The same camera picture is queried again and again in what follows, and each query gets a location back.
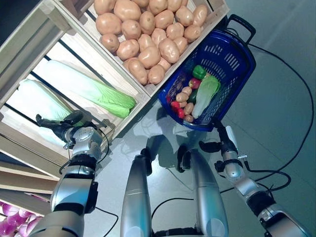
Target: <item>basket handle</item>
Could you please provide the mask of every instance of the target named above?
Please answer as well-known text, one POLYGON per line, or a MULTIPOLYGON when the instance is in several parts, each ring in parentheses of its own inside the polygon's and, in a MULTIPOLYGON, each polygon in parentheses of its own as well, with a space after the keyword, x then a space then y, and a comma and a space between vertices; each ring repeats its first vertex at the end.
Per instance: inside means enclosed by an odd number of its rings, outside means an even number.
POLYGON ((245 19, 241 18, 240 16, 237 16, 235 14, 232 14, 227 22, 227 25, 229 24, 230 21, 236 21, 237 23, 241 24, 242 26, 244 26, 249 32, 250 32, 250 37, 248 38, 248 40, 245 42, 246 44, 249 44, 249 42, 251 41, 251 39, 254 37, 254 35, 256 34, 256 29, 249 23, 247 22, 245 19))

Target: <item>wooden crate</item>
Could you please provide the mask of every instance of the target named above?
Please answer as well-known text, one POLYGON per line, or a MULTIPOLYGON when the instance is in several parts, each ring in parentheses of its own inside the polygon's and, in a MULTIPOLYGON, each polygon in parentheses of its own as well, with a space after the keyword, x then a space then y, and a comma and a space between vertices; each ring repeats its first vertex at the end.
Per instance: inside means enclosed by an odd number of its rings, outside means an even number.
MULTIPOLYGON (((69 1, 63 1, 63 4, 80 17, 92 2, 78 2, 74 8, 76 11, 71 8, 69 1)), ((58 169, 68 160, 68 152, 62 146, 51 144, 40 137, 38 126, 14 112, 6 104, 21 80, 32 79, 30 73, 36 73, 41 77, 43 64, 47 59, 54 59, 132 96, 137 104, 130 115, 122 119, 92 102, 72 95, 73 101, 90 111, 96 118, 106 119, 107 126, 103 131, 110 141, 150 100, 143 87, 132 78, 125 78, 123 69, 116 62, 109 60, 104 51, 94 47, 85 35, 71 29, 50 0, 39 2, 29 13, 1 46, 0 57, 0 152, 49 175, 54 180, 59 179, 58 169)), ((76 109, 76 106, 67 103, 69 107, 76 109)))
MULTIPOLYGON (((100 33, 97 31, 95 26, 94 18, 97 17, 93 7, 92 0, 79 0, 78 3, 74 7, 69 7, 71 5, 71 1, 67 1, 65 4, 64 1, 52 0, 54 2, 54 6, 60 14, 63 15, 64 19, 67 21, 69 25, 73 29, 75 29, 83 38, 91 43, 91 45, 97 50, 101 51, 105 57, 108 57, 109 61, 116 62, 120 67, 119 73, 125 78, 130 78, 135 80, 139 86, 142 86, 134 77, 130 74, 130 72, 123 67, 122 61, 117 57, 111 54, 102 44, 99 42, 100 33)), ((177 63, 173 64, 171 68, 166 72, 164 80, 158 85, 148 84, 145 86, 145 90, 150 97, 153 97, 155 93, 159 90, 159 88, 163 85, 164 82, 168 80, 168 78, 175 72, 175 70, 179 67, 179 65, 190 55, 190 53, 198 46, 198 44, 208 35, 208 33, 222 20, 224 16, 229 12, 229 8, 226 5, 225 0, 189 0, 188 1, 188 9, 194 11, 195 7, 200 4, 206 4, 208 6, 209 15, 203 25, 203 31, 201 36, 187 47, 186 51, 181 55, 180 59, 177 63)))

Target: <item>wooden slat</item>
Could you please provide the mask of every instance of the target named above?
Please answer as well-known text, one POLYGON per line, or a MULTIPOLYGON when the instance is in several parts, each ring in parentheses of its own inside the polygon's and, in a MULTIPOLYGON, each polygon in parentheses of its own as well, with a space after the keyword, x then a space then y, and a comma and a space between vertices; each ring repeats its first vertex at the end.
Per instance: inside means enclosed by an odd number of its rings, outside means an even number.
POLYGON ((8 139, 16 142, 20 146, 23 146, 32 152, 36 152, 38 156, 51 161, 58 166, 62 166, 67 161, 67 158, 64 156, 61 156, 57 152, 48 149, 46 146, 29 139, 29 137, 4 124, 3 122, 0 123, 0 133, 6 136, 8 139))
POLYGON ((0 171, 0 188, 31 193, 52 194, 57 181, 43 180, 0 171))
POLYGON ((0 189, 0 201, 17 206, 40 216, 50 213, 48 202, 41 201, 23 192, 0 189))
POLYGON ((0 151, 34 169, 41 171, 56 179, 60 177, 58 170, 60 166, 45 160, 43 157, 35 154, 28 149, 21 147, 12 141, 0 136, 0 151))
POLYGON ((54 180, 54 181, 58 180, 57 178, 51 177, 49 175, 45 175, 36 169, 21 166, 18 164, 2 162, 2 161, 0 161, 0 171, 24 175, 24 176, 30 176, 34 178, 40 178, 40 179, 47 179, 47 180, 54 180))

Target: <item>metal robot arm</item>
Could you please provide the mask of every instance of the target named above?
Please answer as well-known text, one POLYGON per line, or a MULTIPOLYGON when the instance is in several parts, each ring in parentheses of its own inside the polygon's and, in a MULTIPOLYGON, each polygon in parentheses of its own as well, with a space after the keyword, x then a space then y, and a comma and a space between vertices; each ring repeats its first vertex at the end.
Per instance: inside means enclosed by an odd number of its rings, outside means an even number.
POLYGON ((95 208, 98 183, 94 178, 101 156, 102 137, 91 123, 92 126, 73 127, 82 115, 77 113, 71 116, 72 119, 67 117, 64 121, 50 121, 39 115, 36 118, 40 126, 52 129, 65 141, 65 148, 72 148, 73 155, 51 196, 52 212, 35 226, 31 237, 83 236, 83 216, 95 208))
POLYGON ((218 161, 215 168, 224 172, 226 179, 234 186, 247 206, 257 216, 266 229, 266 237, 310 237, 311 234, 293 216, 277 204, 268 193, 244 173, 238 159, 235 137, 229 126, 224 127, 216 120, 214 127, 220 136, 220 143, 199 142, 205 152, 221 151, 223 161, 218 161))

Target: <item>black cable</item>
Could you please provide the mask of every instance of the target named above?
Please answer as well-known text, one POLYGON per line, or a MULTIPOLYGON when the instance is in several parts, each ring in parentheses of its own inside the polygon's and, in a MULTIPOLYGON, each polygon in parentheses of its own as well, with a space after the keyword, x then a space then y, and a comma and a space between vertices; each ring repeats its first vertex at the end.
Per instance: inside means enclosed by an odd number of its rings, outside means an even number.
POLYGON ((68 164, 70 163, 70 160, 67 161, 66 163, 64 163, 60 168, 59 168, 59 174, 63 174, 63 172, 61 172, 68 164))
POLYGON ((163 205, 164 203, 166 203, 166 202, 168 202, 168 201, 172 201, 172 200, 194 200, 194 199, 192 199, 192 198, 182 198, 182 197, 174 197, 174 198, 167 199, 167 200, 161 202, 161 203, 154 209, 154 211, 153 211, 153 213, 152 213, 152 219, 153 219, 153 217, 154 217, 155 212, 157 211, 157 209, 158 209, 161 205, 163 205))
POLYGON ((111 230, 112 230, 112 229, 114 228, 114 226, 117 224, 117 222, 118 222, 118 220, 119 220, 119 216, 117 216, 117 215, 114 214, 114 213, 111 213, 111 212, 102 210, 101 208, 99 208, 99 207, 97 207, 97 206, 95 207, 95 209, 98 209, 98 210, 100 210, 100 211, 102 211, 102 212, 104 212, 104 213, 107 213, 107 214, 110 214, 110 215, 116 217, 116 220, 115 220, 114 224, 112 225, 112 227, 109 229, 109 231, 108 231, 105 235, 103 235, 103 237, 105 237, 105 236, 107 236, 107 235, 111 232, 111 230))
POLYGON ((273 191, 277 191, 277 190, 281 190, 281 189, 284 189, 285 187, 289 186, 289 184, 291 183, 291 176, 289 176, 287 173, 285 172, 282 172, 282 171, 279 171, 279 170, 269 170, 269 169, 260 169, 260 170, 253 170, 253 169, 250 169, 249 167, 249 163, 248 161, 245 161, 244 162, 245 166, 246 166, 246 169, 249 171, 249 172, 252 172, 252 173, 273 173, 273 174, 281 174, 281 175, 284 175, 286 178, 287 178, 287 182, 277 188, 273 188, 273 189, 269 189, 269 192, 273 192, 273 191))
MULTIPOLYGON (((291 164, 291 163, 295 160, 295 158, 298 156, 299 152, 301 151, 301 149, 302 149, 302 147, 303 147, 303 145, 304 145, 304 143, 305 143, 305 141, 306 141, 306 139, 307 139, 307 136, 309 135, 309 133, 310 133, 310 131, 311 131, 311 128, 312 128, 313 122, 314 122, 314 113, 315 113, 315 112, 314 112, 314 100, 313 100, 313 96, 312 96, 311 89, 310 89, 309 86, 307 85, 306 81, 305 81, 305 80, 302 78, 302 76, 301 76, 294 68, 292 68, 287 62, 285 62, 282 58, 280 58, 280 57, 277 56, 276 54, 271 53, 271 52, 269 52, 269 51, 267 51, 267 50, 265 50, 265 49, 263 49, 263 48, 261 48, 261 47, 258 47, 258 46, 256 46, 256 45, 253 45, 253 44, 251 44, 251 43, 249 43, 249 45, 252 46, 252 47, 254 47, 254 48, 257 48, 257 49, 259 49, 259 50, 261 50, 261 51, 263 51, 263 52, 265 52, 265 53, 267 53, 267 54, 269 54, 269 55, 272 55, 273 57, 275 57, 275 58, 277 58, 278 60, 280 60, 281 62, 283 62, 286 66, 288 66, 289 69, 291 69, 291 70, 299 77, 299 79, 303 82, 304 86, 306 87, 306 89, 307 89, 307 91, 308 91, 308 94, 309 94, 310 100, 311 100, 311 105, 312 105, 312 118, 311 118, 311 122, 310 122, 310 124, 309 124, 309 127, 308 127, 308 129, 307 129, 307 132, 306 132, 306 134, 305 134, 305 136, 304 136, 304 138, 303 138, 303 141, 302 141, 302 143, 301 143, 299 149, 298 149, 297 152, 295 153, 295 155, 294 155, 287 163, 285 163, 283 166, 281 166, 279 169, 277 169, 277 171, 280 171, 280 170, 286 168, 289 164, 291 164)), ((268 178, 268 177, 270 177, 270 176, 272 176, 272 175, 274 175, 274 174, 275 174, 275 173, 271 173, 271 174, 269 174, 269 175, 266 175, 266 176, 264 176, 264 177, 261 177, 260 179, 258 179, 258 181, 263 180, 263 179, 266 179, 266 178, 268 178)))
POLYGON ((107 140, 108 149, 107 149, 107 152, 105 153, 105 156, 104 156, 101 160, 99 160, 97 164, 99 164, 100 162, 102 162, 102 161, 104 160, 104 158, 108 155, 109 150, 110 150, 110 143, 109 143, 109 139, 108 139, 107 135, 105 135, 105 133, 104 133, 101 129, 99 129, 99 130, 100 130, 100 132, 103 133, 103 135, 105 136, 105 138, 106 138, 106 140, 107 140))
POLYGON ((270 194, 270 197, 271 197, 273 200, 275 199, 275 198, 273 197, 272 192, 270 191, 270 189, 273 187, 273 184, 271 185, 270 188, 268 188, 266 185, 261 184, 261 183, 257 183, 257 184, 259 184, 259 185, 261 185, 262 187, 266 188, 266 189, 267 189, 267 192, 270 194))

